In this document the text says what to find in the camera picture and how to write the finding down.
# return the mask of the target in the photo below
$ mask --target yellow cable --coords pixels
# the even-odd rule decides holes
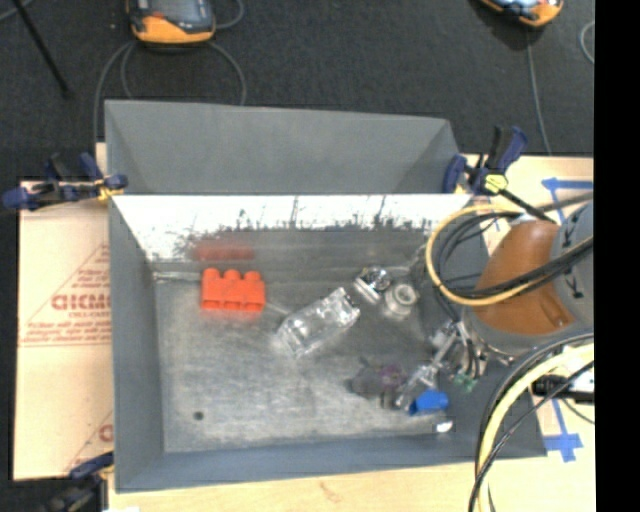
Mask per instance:
[[[585,357],[593,359],[595,355],[595,345],[593,342],[588,345],[583,345],[574,349],[566,350],[559,355],[556,355],[550,359],[546,359],[539,365],[535,366],[529,372],[527,372],[523,377],[521,377],[517,382],[515,382],[509,390],[505,393],[502,399],[498,402],[496,407],[493,410],[491,418],[487,423],[487,427],[484,430],[482,435],[482,439],[480,441],[480,450],[478,452],[478,461],[477,468],[478,471],[482,468],[485,461],[489,457],[489,454],[493,450],[493,446],[495,443],[496,435],[500,425],[504,417],[506,416],[511,406],[516,402],[516,400],[522,395],[524,391],[529,389],[529,386],[533,384],[537,379],[546,375],[554,368],[558,366],[562,366],[567,363],[571,359],[575,359],[576,357]],[[482,483],[478,493],[477,500],[480,512],[484,512],[485,510],[490,510],[489,505],[489,487],[487,484],[487,480]]]
[[[454,212],[453,214],[449,215],[449,217],[447,217],[444,221],[442,221],[434,229],[433,233],[431,233],[431,236],[429,237],[429,240],[427,240],[427,245],[425,247],[425,260],[427,265],[427,271],[429,272],[429,276],[431,277],[433,284],[436,287],[438,287],[438,289],[442,292],[442,294],[445,297],[447,297],[449,300],[456,302],[458,304],[462,304],[463,306],[489,306],[491,304],[501,302],[503,300],[513,297],[514,295],[517,295],[521,291],[526,290],[527,288],[529,288],[530,286],[532,286],[537,282],[537,281],[531,281],[529,283],[516,286],[511,290],[507,290],[507,291],[492,295],[491,297],[484,297],[481,299],[468,299],[466,297],[460,297],[459,295],[456,295],[453,292],[451,292],[442,283],[433,265],[432,252],[433,252],[433,245],[435,244],[436,238],[438,238],[438,235],[444,230],[445,227],[447,227],[457,218],[467,215],[469,213],[479,212],[479,211],[516,212],[517,213],[517,212],[520,212],[521,210],[516,208],[507,208],[504,206],[494,206],[490,204],[467,206],[466,208],[462,208],[461,210]]]

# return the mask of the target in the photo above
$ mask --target wire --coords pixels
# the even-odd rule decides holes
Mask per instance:
[[[585,203],[593,199],[593,191],[585,192],[584,194],[577,195],[575,197],[570,197],[568,199],[564,199],[561,201],[554,201],[551,203],[547,203],[542,206],[538,206],[538,210],[542,212],[548,212],[551,210],[560,210],[565,208],[566,206],[572,206],[574,204]]]
[[[100,116],[100,100],[102,99],[102,89],[104,88],[104,83],[107,79],[107,75],[109,71],[113,67],[113,64],[118,60],[118,57],[126,51],[129,47],[133,46],[135,41],[128,41],[123,44],[120,48],[118,48],[115,53],[109,58],[107,63],[102,68],[102,72],[100,73],[100,78],[98,79],[98,85],[96,87],[96,92],[93,99],[93,119],[92,119],[92,141],[91,146],[93,146],[98,140],[98,118]]]
[[[556,386],[543,400],[538,402],[535,406],[531,407],[526,413],[520,416],[511,425],[511,427],[502,435],[502,437],[494,444],[493,441],[495,438],[495,432],[497,432],[497,427],[500,424],[502,424],[502,421],[505,415],[507,414],[507,412],[509,411],[513,403],[522,394],[522,392],[528,389],[528,387],[536,380],[535,378],[533,380],[529,380],[531,378],[531,375],[535,374],[535,375],[538,375],[538,377],[540,377],[545,373],[548,373],[550,370],[553,369],[553,367],[557,367],[560,364],[562,364],[562,362],[575,357],[576,356],[575,351],[581,352],[582,353],[581,355],[589,355],[590,357],[592,357],[594,353],[593,345],[591,345],[591,346],[581,347],[580,349],[574,349],[572,351],[564,352],[555,357],[552,357],[548,361],[545,361],[543,364],[535,367],[533,370],[531,370],[531,372],[529,372],[529,374],[525,375],[522,379],[520,379],[514,385],[512,390],[510,390],[509,393],[504,397],[503,401],[501,401],[496,407],[496,411],[500,409],[499,414],[497,414],[496,416],[492,415],[491,423],[488,426],[488,429],[489,428],[494,429],[494,425],[495,425],[494,430],[488,430],[490,444],[487,444],[486,442],[486,439],[487,439],[486,433],[482,439],[482,443],[481,443],[482,448],[484,448],[485,451],[487,451],[488,453],[486,453],[486,456],[484,456],[483,452],[481,452],[481,458],[478,460],[478,466],[480,467],[480,469],[476,471],[476,480],[471,493],[471,498],[469,499],[469,512],[473,512],[474,505],[476,504],[476,502],[478,502],[478,505],[481,511],[484,509],[483,505],[485,502],[489,504],[491,503],[488,486],[484,485],[486,476],[493,462],[496,460],[498,454],[500,453],[500,451],[502,450],[506,442],[513,436],[513,434],[518,429],[518,427],[520,427],[520,425],[525,421],[526,418],[531,416],[533,413],[538,411],[544,404],[546,404],[555,396],[557,396],[562,391],[567,389],[581,374],[583,374],[585,371],[591,369],[594,366],[595,359],[592,359],[589,363],[585,364],[577,372],[573,373],[570,377],[568,377],[565,382]]]
[[[433,255],[432,255],[433,246],[435,244],[436,239],[438,238],[438,235],[445,229],[445,227],[447,227],[454,220],[456,220],[459,217],[462,217],[463,215],[468,215],[470,213],[486,211],[486,210],[493,210],[497,212],[515,211],[513,209],[509,209],[505,207],[496,207],[494,205],[474,205],[474,206],[468,206],[466,208],[462,208],[461,210],[449,215],[449,217],[447,217],[443,222],[441,222],[438,226],[436,226],[433,233],[429,237],[429,240],[427,240],[427,245],[425,246],[425,260],[426,260],[427,271],[429,273],[429,276],[431,277],[431,280],[433,281],[433,285],[436,288],[438,288],[439,291],[449,300],[452,300],[453,302],[457,302],[459,304],[463,304],[467,306],[482,306],[482,305],[493,304],[494,301],[499,302],[500,300],[507,299],[515,295],[515,293],[517,293],[514,291],[504,292],[490,299],[464,299],[462,297],[459,297],[453,294],[446,288],[444,283],[440,280],[440,277],[434,267]],[[519,287],[519,289],[517,289],[517,291],[523,290],[525,287],[526,285],[522,285]]]
[[[487,407],[485,408],[483,417],[480,420],[480,435],[485,431],[487,423],[489,422],[489,418],[491,413],[495,407],[495,404],[504,396],[506,391],[516,382],[522,375],[524,375],[531,368],[535,367],[545,358],[547,358],[550,354],[556,353],[558,351],[563,350],[567,346],[571,345],[580,345],[583,343],[590,343],[593,340],[593,329],[587,329],[583,331],[578,331],[570,336],[562,336],[554,338],[553,340],[537,347],[532,350],[528,354],[525,354],[520,359],[518,359],[513,365],[510,367],[509,372],[505,375],[498,386],[494,389],[491,397],[487,401]],[[479,458],[479,450],[480,445],[478,445],[476,450],[476,461]]]
[[[587,47],[584,42],[584,38],[586,33],[589,31],[589,29],[595,26],[596,26],[596,21],[595,20],[590,21],[584,27],[582,27],[582,30],[580,30],[580,35],[578,36],[578,42],[580,43],[580,49],[582,50],[582,53],[584,53],[584,56],[587,58],[587,60],[591,62],[591,64],[593,64],[594,66],[596,64],[596,59],[593,57],[593,55],[591,55],[591,53],[589,53],[589,50],[587,50]]]
[[[24,2],[22,2],[22,6],[23,7],[27,7],[32,2],[33,2],[33,0],[25,0]],[[13,16],[17,12],[18,12],[18,10],[15,7],[12,7],[11,9],[9,9],[9,10],[3,12],[2,14],[0,14],[0,21],[4,21],[6,19],[9,19],[11,16]]]
[[[468,287],[457,289],[451,288],[448,286],[449,283],[440,277],[442,273],[441,267],[444,262],[443,255],[447,253],[446,256],[448,258],[451,254],[452,249],[457,245],[456,243],[452,247],[449,247],[451,241],[459,241],[460,233],[466,233],[466,231],[468,231],[470,227],[473,227],[473,225],[479,224],[489,218],[492,218],[492,216],[494,215],[497,217],[513,215],[513,211],[511,210],[505,211],[504,209],[499,209],[498,211],[493,213],[482,214],[463,220],[461,223],[459,223],[461,224],[460,226],[453,228],[450,227],[450,224],[457,218],[483,209],[492,209],[492,207],[489,205],[476,205],[455,212],[434,230],[426,245],[425,259],[427,261],[427,269],[429,271],[429,275],[433,280],[434,286],[438,288],[439,291],[447,299],[453,302],[457,302],[458,304],[467,306],[486,306],[490,304],[496,304],[525,292],[533,291],[534,289],[543,286],[544,284],[555,279],[558,275],[565,272],[568,268],[574,265],[581,258],[584,258],[587,254],[589,254],[589,252],[593,250],[592,235],[575,244],[570,250],[564,252],[553,260],[550,260],[544,265],[513,277],[507,281],[503,281],[501,283],[497,283],[495,285],[491,285],[482,289],[473,289],[472,291],[467,291]],[[447,228],[448,238],[444,242],[444,245],[440,247],[438,258],[436,258],[436,263],[434,263],[432,255],[433,246],[435,244],[435,240],[438,238],[438,235],[442,231],[444,231],[445,227]]]
[[[595,420],[592,420],[588,416],[585,416],[584,414],[582,414],[578,409],[576,409],[573,405],[571,405],[569,403],[569,400],[567,400],[566,398],[562,398],[561,401],[562,401],[562,403],[565,405],[565,407],[567,409],[569,409],[573,414],[575,414],[581,420],[586,421],[587,423],[589,423],[591,425],[595,425],[596,424]]]
[[[238,23],[240,23],[242,18],[244,18],[244,15],[246,13],[244,2],[242,0],[236,0],[236,4],[238,4],[238,14],[236,15],[236,17],[227,23],[216,25],[216,30],[227,30],[231,27],[236,26]]]
[[[122,81],[122,87],[127,97],[129,99],[134,98],[131,90],[129,89],[129,84],[126,78],[126,65],[129,61],[129,58],[131,56],[131,53],[135,45],[136,45],[136,41],[129,41],[124,45],[122,45],[120,48],[118,48],[118,50],[116,50],[116,52],[111,56],[111,58],[107,61],[107,63],[102,69],[102,73],[100,75],[100,79],[98,80],[98,85],[96,87],[94,103],[93,103],[93,128],[92,128],[93,142],[92,144],[95,144],[95,142],[98,140],[98,125],[99,125],[100,104],[101,104],[100,100],[102,99],[102,90],[104,89],[105,81],[107,79],[109,72],[111,71],[111,68],[113,67],[115,62],[118,60],[118,58],[123,54],[124,54],[123,59],[120,65],[120,79]],[[247,81],[242,71],[242,68],[237,63],[237,61],[229,54],[229,52],[227,52],[224,48],[220,47],[219,45],[211,41],[208,42],[208,45],[214,51],[217,51],[218,53],[220,53],[233,67],[234,71],[238,76],[238,80],[240,82],[239,105],[244,105],[247,100]]]
[[[542,118],[542,109],[540,108],[540,96],[538,94],[538,85],[536,79],[536,70],[533,64],[533,52],[531,51],[531,40],[529,39],[529,32],[527,30],[525,32],[525,37],[527,39],[527,63],[529,65],[529,78],[531,80],[531,91],[533,93],[533,102],[536,109],[536,119],[538,120],[538,128],[540,130],[540,135],[542,135],[542,141],[544,143],[544,147],[549,155],[552,154],[551,146],[549,145],[549,139],[547,138],[547,131],[544,127],[544,119]]]
[[[238,62],[224,48],[222,48],[221,46],[211,41],[208,41],[207,43],[212,50],[222,55],[227,60],[227,62],[231,64],[231,67],[233,67],[233,70],[238,76],[238,81],[240,82],[240,100],[238,101],[238,104],[244,105],[247,101],[247,80],[244,76],[242,68],[240,67]],[[131,92],[131,89],[129,88],[129,81],[127,80],[127,66],[129,64],[129,59],[131,57],[131,53],[133,52],[133,49],[134,49],[133,46],[131,46],[130,48],[127,48],[124,55],[122,56],[122,60],[120,61],[120,82],[122,83],[122,88],[124,89],[124,92],[127,95],[127,98],[129,99],[134,98],[134,95]]]

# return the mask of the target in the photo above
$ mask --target small metal object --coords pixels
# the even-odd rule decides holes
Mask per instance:
[[[384,292],[391,286],[392,277],[384,268],[373,265],[365,267],[356,277],[356,288],[371,302],[378,302]]]
[[[404,317],[411,313],[413,306],[418,302],[418,293],[410,284],[397,283],[387,289],[384,299],[391,312]]]

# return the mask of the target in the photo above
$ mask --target gray bin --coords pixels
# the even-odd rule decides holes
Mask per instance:
[[[448,122],[139,101],[107,102],[106,116],[108,172],[130,178],[110,206],[118,491],[471,459],[500,369],[424,417],[346,385],[363,359],[411,371],[445,320],[428,286],[398,321],[352,285],[370,264],[406,275],[432,224],[467,200],[436,193],[455,153]],[[203,314],[210,266],[262,274],[259,317]],[[357,323],[293,358],[279,323],[339,286]],[[543,453],[535,426],[522,432],[507,455]]]

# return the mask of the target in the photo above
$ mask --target blue clamp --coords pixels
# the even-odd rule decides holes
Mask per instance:
[[[26,187],[16,187],[5,191],[2,194],[3,206],[9,210],[34,211],[45,206],[82,199],[106,199],[114,193],[122,192],[129,184],[129,180],[123,174],[105,177],[89,153],[82,153],[79,161],[82,171],[88,178],[88,183],[63,184],[68,171],[59,155],[54,154],[45,164],[45,180],[32,186],[31,190]]]
[[[68,475],[70,486],[48,500],[46,506],[38,510],[47,512],[77,512],[85,510],[90,501],[97,502],[96,510],[103,510],[108,502],[107,481],[100,475],[100,471],[112,466],[114,463],[113,452],[99,455],[91,460],[83,462],[72,469]]]
[[[484,162],[480,158],[471,167],[464,156],[453,156],[445,170],[442,192],[453,193],[460,184],[473,195],[495,196],[501,193],[507,187],[507,169],[520,158],[527,143],[527,137],[520,128],[512,126],[507,130],[496,126],[493,144]]]

